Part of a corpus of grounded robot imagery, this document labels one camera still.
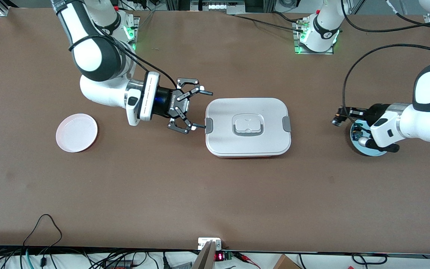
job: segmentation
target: table surface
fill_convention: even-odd
[[[275,14],[250,16],[289,26]],[[395,16],[353,21],[406,25]],[[59,245],[195,248],[198,237],[217,236],[230,249],[430,253],[430,143],[405,140],[399,153],[362,157],[346,128],[330,123],[357,58],[385,44],[430,46],[430,29],[342,29],[334,55],[306,56],[294,53],[290,31],[218,12],[155,12],[137,53],[214,92],[193,97],[194,122],[215,98],[275,97],[288,107],[287,153],[223,159],[207,150],[203,131],[182,135],[161,117],[132,127],[123,109],[86,99],[53,11],[11,9],[0,18],[0,245],[21,244],[49,213],[63,231]],[[410,102],[428,64],[429,51],[377,52],[353,72],[347,104]],[[93,116],[99,136],[72,154],[55,131],[76,113]],[[28,243],[57,237],[44,219]]]

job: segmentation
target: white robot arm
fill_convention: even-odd
[[[212,93],[206,92],[198,80],[190,78],[178,78],[177,89],[160,87],[157,72],[147,72],[144,81],[134,80],[136,65],[130,56],[135,55],[131,39],[120,35],[126,26],[122,25],[121,16],[109,0],[97,2],[88,10],[82,0],[52,0],[69,39],[74,63],[82,73],[80,87],[84,96],[100,104],[124,108],[131,126],[136,126],[140,120],[150,121],[156,114],[169,118],[169,129],[180,133],[204,128],[186,118],[189,99],[197,93]],[[195,88],[184,93],[181,89],[187,84]],[[186,126],[177,126],[177,118]]]
[[[419,3],[430,13],[430,0],[419,0]],[[302,22],[299,21],[301,29],[304,31],[300,42],[314,52],[324,52],[330,49],[339,34],[339,27],[345,19],[343,6],[345,13],[348,13],[346,0],[323,0],[319,12],[304,18]]]
[[[300,42],[312,51],[327,51],[338,36],[339,27],[344,19],[341,0],[323,0],[319,13],[311,14],[303,19],[304,34],[300,38]]]
[[[374,104],[369,109],[346,107],[346,110],[350,118],[362,124],[353,126],[350,133],[353,143],[357,142],[361,147],[397,152],[399,145],[395,143],[405,138],[430,142],[430,65],[416,78],[412,104]],[[347,118],[341,107],[332,123],[341,126]],[[370,133],[364,132],[364,122],[369,126]]]

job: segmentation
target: power cable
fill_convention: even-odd
[[[130,5],[128,5],[128,3],[124,2],[123,0],[119,0],[119,1],[122,3],[122,6],[126,5],[126,7],[130,8],[133,11],[136,11],[133,7],[131,7]]]
[[[348,110],[346,109],[346,84],[348,82],[348,78],[349,75],[351,74],[351,72],[353,71],[353,69],[356,67],[356,65],[363,60],[364,58],[366,58],[368,55],[379,51],[381,49],[385,49],[385,48],[390,48],[390,47],[413,47],[413,48],[420,48],[420,49],[424,49],[424,50],[429,50],[430,51],[430,47],[428,46],[422,46],[422,45],[417,45],[417,44],[391,44],[391,45],[386,45],[386,46],[381,46],[378,48],[375,48],[371,51],[368,51],[367,53],[365,53],[363,56],[361,56],[349,69],[348,73],[346,74],[345,77],[345,81],[343,82],[343,91],[342,91],[342,101],[343,101],[343,111],[346,114],[346,118],[348,118],[355,126],[361,128],[362,130],[364,130],[367,133],[371,133],[371,131],[363,128],[362,126],[360,126],[360,124],[357,124],[353,118],[351,118],[348,114]]]
[[[416,22],[416,21],[413,21],[413,20],[408,19],[408,18],[404,17],[403,15],[399,14],[399,12],[398,12],[398,11],[396,10],[396,8],[391,4],[391,2],[390,2],[389,0],[386,0],[386,3],[387,3],[387,5],[388,5],[389,7],[391,7],[391,9],[393,10],[394,14],[396,14],[396,16],[397,16],[397,17],[400,17],[401,19],[405,20],[406,22],[410,22],[410,23],[412,23],[412,24],[421,25],[421,26],[425,26],[425,27],[429,27],[429,28],[430,28],[430,25],[423,25],[423,23],[422,23],[422,22]]]
[[[280,15],[284,20],[286,20],[286,21],[288,21],[288,22],[293,22],[293,23],[296,23],[298,20],[302,20],[302,19],[303,19],[303,18],[297,18],[297,19],[292,20],[292,19],[290,19],[290,18],[286,17],[283,13],[281,13],[281,12],[277,12],[277,11],[272,11],[272,12],[270,12],[270,13],[278,14],[278,15]]]
[[[360,257],[363,262],[358,262],[355,257]],[[353,253],[351,254],[351,259],[353,259],[353,262],[359,264],[359,265],[364,265],[366,269],[369,269],[367,266],[368,265],[381,265],[381,264],[385,264],[387,262],[387,256],[383,256],[384,260],[382,260],[381,262],[366,262],[366,260],[364,259],[364,257],[359,254],[359,253]]]
[[[393,29],[382,29],[382,30],[372,30],[372,29],[364,29],[361,27],[358,27],[357,25],[353,24],[353,22],[351,22],[351,20],[348,18],[348,15],[346,15],[346,11],[345,11],[345,3],[344,0],[341,0],[341,10],[343,11],[343,15],[345,16],[345,20],[354,27],[354,29],[363,31],[363,32],[368,32],[368,33],[387,33],[387,32],[396,32],[396,31],[401,31],[401,30],[407,30],[407,29],[413,29],[413,28],[417,28],[417,27],[423,27],[423,26],[427,26],[430,25],[430,22],[426,22],[424,24],[416,24],[416,25],[411,25],[411,26],[406,26],[406,27],[399,27],[399,28],[393,28]]]
[[[157,263],[157,261],[150,255],[150,253],[147,253],[147,256],[149,256],[149,258],[151,258],[154,262],[155,265],[157,266],[157,269],[159,269],[159,264]]]
[[[300,256],[300,263],[302,264],[303,269],[306,269],[306,266],[304,266],[302,255],[298,254],[298,256]]]
[[[252,19],[252,18],[248,18],[248,17],[243,17],[243,16],[239,16],[239,15],[231,15],[231,16],[234,16],[234,17],[237,17],[237,18],[242,18],[242,19],[245,19],[245,20],[250,20],[250,21],[253,21],[253,22],[259,22],[260,24],[266,24],[266,25],[273,26],[273,27],[278,27],[278,28],[281,28],[281,29],[287,29],[287,30],[290,30],[290,31],[295,31],[295,32],[303,33],[303,30],[301,30],[301,29],[295,29],[295,28],[291,28],[291,27],[286,27],[286,26],[271,24],[269,22],[263,22],[263,21],[260,21],[260,20],[256,20],[256,19]]]

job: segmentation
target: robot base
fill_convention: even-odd
[[[296,22],[292,22],[292,28],[293,29],[302,29],[304,30],[306,33],[307,31],[309,31],[309,17],[305,17],[303,18],[303,24],[298,24]],[[331,47],[327,50],[327,51],[323,51],[323,52],[316,52],[316,51],[312,51],[311,49],[309,49],[303,42],[301,42],[301,39],[306,38],[305,36],[307,35],[306,33],[299,33],[297,31],[293,30],[293,39],[295,42],[295,52],[297,54],[321,54],[321,55],[332,55],[334,54],[334,44],[336,43],[336,37],[333,40],[333,43],[331,44]]]
[[[356,123],[363,126],[363,128],[367,129],[367,130],[371,130],[371,128],[369,128],[369,125],[367,124],[367,122],[362,121],[362,120],[356,120]],[[355,129],[355,125],[352,124],[351,128],[349,129],[349,140],[351,141],[351,144],[353,145],[353,150],[361,155],[365,155],[365,156],[372,156],[372,157],[377,157],[377,156],[381,156],[387,153],[387,151],[379,151],[377,149],[371,149],[371,148],[366,148],[362,145],[359,144],[359,142],[357,140],[353,140],[353,131]],[[361,131],[363,133],[363,136],[368,137],[369,133],[366,133],[365,131]]]

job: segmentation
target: red wire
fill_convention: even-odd
[[[247,261],[249,264],[253,264],[254,266],[258,267],[258,269],[261,269],[260,266],[258,266],[258,264],[256,264],[255,262],[253,262],[252,260],[248,260]]]

